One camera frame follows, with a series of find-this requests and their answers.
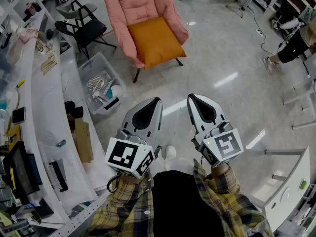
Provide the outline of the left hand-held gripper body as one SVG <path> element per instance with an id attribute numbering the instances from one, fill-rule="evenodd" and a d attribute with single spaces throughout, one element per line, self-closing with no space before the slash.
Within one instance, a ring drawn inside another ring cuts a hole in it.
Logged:
<path id="1" fill-rule="evenodd" d="M 119 129 L 116 137 L 110 138 L 105 163 L 119 174 L 141 179 L 160 149 L 156 139 Z"/>

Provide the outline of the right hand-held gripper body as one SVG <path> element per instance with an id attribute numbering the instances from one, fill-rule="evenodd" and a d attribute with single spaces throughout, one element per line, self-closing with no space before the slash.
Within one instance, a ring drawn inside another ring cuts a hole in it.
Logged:
<path id="1" fill-rule="evenodd" d="M 239 132 L 229 120 L 209 132 L 196 134 L 191 141 L 213 168 L 234 160 L 244 152 Z"/>

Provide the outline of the orange cushion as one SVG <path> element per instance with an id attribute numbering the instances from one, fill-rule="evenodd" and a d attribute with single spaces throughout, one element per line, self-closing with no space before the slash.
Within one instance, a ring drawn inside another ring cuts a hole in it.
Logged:
<path id="1" fill-rule="evenodd" d="M 185 51 L 163 17 L 128 26 L 134 40 L 137 57 L 144 69 L 186 57 Z"/>

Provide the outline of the person's right forearm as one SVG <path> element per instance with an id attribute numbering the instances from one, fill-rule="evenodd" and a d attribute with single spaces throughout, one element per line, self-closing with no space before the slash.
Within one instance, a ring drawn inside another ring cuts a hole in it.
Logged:
<path id="1" fill-rule="evenodd" d="M 243 194 L 228 164 L 212 168 L 203 181 L 211 204 L 221 216 L 225 237 L 274 237 L 267 218 Z"/>

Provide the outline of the person's left forearm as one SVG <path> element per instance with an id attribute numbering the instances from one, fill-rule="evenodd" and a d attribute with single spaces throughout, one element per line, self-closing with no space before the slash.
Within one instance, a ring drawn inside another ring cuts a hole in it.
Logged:
<path id="1" fill-rule="evenodd" d="M 138 183 L 118 180 L 118 188 L 97 209 L 90 237 L 154 237 L 154 179 L 148 172 Z"/>

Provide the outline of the person's white shoe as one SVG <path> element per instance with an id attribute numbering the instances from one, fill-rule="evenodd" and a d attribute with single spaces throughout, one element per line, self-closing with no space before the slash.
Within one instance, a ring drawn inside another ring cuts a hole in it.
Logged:
<path id="1" fill-rule="evenodd" d="M 168 145 L 165 149 L 166 158 L 165 160 L 171 160 L 176 158 L 176 149 L 173 145 Z"/>

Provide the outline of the white round bowl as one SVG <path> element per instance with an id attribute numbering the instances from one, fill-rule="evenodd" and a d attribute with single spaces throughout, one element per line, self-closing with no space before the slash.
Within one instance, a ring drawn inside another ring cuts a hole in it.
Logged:
<path id="1" fill-rule="evenodd" d="M 113 97 L 118 97 L 124 92 L 123 88 L 120 85 L 111 86 L 111 91 Z"/>

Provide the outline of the brown cardboard box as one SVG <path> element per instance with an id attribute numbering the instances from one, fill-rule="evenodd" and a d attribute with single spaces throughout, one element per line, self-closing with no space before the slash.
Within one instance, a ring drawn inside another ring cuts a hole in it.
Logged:
<path id="1" fill-rule="evenodd" d="M 89 124 L 82 118 L 73 118 L 70 114 L 67 114 L 67 119 L 80 161 L 90 163 L 93 160 L 93 152 Z"/>

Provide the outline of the black cloth bundle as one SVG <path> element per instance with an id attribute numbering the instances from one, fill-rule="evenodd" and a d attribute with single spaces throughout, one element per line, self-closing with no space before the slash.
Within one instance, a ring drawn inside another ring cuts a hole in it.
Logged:
<path id="1" fill-rule="evenodd" d="M 73 101 L 67 101 L 64 103 L 66 114 L 70 115 L 74 119 L 79 119 L 83 117 L 83 107 L 76 107 Z"/>

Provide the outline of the clear plastic storage bin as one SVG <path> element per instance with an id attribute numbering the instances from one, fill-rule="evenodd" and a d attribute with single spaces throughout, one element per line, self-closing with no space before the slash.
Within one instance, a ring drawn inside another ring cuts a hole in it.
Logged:
<path id="1" fill-rule="evenodd" d="M 87 62 L 85 62 L 81 67 L 78 68 L 79 78 L 83 87 L 83 92 L 85 94 L 85 100 L 87 103 L 87 107 L 91 114 L 93 115 L 108 115 L 112 110 L 114 110 L 123 100 L 124 92 L 118 96 L 113 97 L 109 102 L 102 104 L 99 101 L 89 103 L 87 100 L 87 90 L 86 83 L 93 77 L 102 73 L 105 70 L 111 76 L 115 77 L 113 85 L 120 85 L 124 92 L 126 91 L 126 85 L 122 81 L 122 79 L 115 72 L 111 64 L 107 61 L 107 59 L 103 56 L 102 53 L 97 53 Z"/>

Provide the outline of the person's torso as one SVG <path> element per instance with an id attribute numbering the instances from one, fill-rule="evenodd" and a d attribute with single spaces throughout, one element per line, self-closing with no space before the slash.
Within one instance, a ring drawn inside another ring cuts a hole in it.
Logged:
<path id="1" fill-rule="evenodd" d="M 152 193 L 155 237 L 224 237 L 221 219 L 200 197 L 193 175 L 158 173 Z"/>

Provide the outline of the white curved desk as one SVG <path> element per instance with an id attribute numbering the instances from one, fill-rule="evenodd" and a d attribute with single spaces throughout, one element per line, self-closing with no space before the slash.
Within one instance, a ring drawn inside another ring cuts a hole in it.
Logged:
<path id="1" fill-rule="evenodd" d="M 265 215 L 271 230 L 276 231 L 301 201 L 311 183 L 310 151 L 309 147 L 290 150 L 265 150 L 265 155 L 299 157 L 287 176 L 272 175 L 272 179 L 280 181 L 281 185 L 266 201 L 251 195 L 248 196 L 250 201 Z M 305 179 L 308 184 L 304 190 L 299 190 L 300 183 L 303 179 Z"/>

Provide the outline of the black framed screen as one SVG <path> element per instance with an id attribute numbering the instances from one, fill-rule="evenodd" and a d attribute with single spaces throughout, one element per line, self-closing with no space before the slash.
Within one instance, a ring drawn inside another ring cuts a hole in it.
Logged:
<path id="1" fill-rule="evenodd" d="M 33 154 L 25 150 L 23 141 L 18 141 L 3 159 L 4 183 L 23 205 L 30 201 L 28 195 L 40 190 L 42 184 Z"/>

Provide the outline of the black tablet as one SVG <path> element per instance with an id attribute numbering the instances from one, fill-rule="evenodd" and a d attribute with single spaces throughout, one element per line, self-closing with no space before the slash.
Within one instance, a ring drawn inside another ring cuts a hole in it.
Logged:
<path id="1" fill-rule="evenodd" d="M 12 123 L 21 124 L 26 119 L 26 108 L 21 107 L 12 112 Z"/>

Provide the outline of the grey shell chair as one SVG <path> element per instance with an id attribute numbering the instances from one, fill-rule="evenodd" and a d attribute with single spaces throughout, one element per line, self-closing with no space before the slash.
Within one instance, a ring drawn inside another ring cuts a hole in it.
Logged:
<path id="1" fill-rule="evenodd" d="M 97 9 L 97 6 L 92 3 L 86 3 L 85 6 L 91 11 L 94 12 Z M 79 8 L 82 7 L 81 3 L 78 3 L 77 0 L 75 0 L 72 3 L 60 5 L 56 7 L 56 10 L 64 16 L 66 19 L 75 19 L 77 21 L 80 21 L 80 15 L 79 15 Z M 88 17 L 88 12 L 83 8 L 80 10 L 82 14 L 82 19 Z"/>

